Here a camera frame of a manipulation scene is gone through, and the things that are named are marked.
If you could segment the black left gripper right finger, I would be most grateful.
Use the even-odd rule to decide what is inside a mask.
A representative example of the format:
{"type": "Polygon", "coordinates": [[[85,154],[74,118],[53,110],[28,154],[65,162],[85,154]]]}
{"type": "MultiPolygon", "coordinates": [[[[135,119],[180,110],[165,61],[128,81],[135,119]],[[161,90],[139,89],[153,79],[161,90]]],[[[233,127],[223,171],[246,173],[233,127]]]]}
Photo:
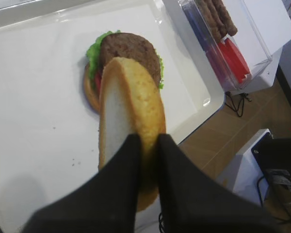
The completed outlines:
{"type": "Polygon", "coordinates": [[[158,138],[158,181],[166,233],[278,233],[264,209],[198,169],[168,134],[158,138]]]}

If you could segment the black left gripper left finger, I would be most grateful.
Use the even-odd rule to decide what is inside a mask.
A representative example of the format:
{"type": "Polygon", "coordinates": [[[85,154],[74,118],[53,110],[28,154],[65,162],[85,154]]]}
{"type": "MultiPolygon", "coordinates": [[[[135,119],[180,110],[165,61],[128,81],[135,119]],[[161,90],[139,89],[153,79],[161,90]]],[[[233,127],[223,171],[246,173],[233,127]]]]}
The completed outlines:
{"type": "Polygon", "coordinates": [[[24,233],[132,233],[141,140],[131,134],[103,169],[66,197],[36,211],[24,233]]]}

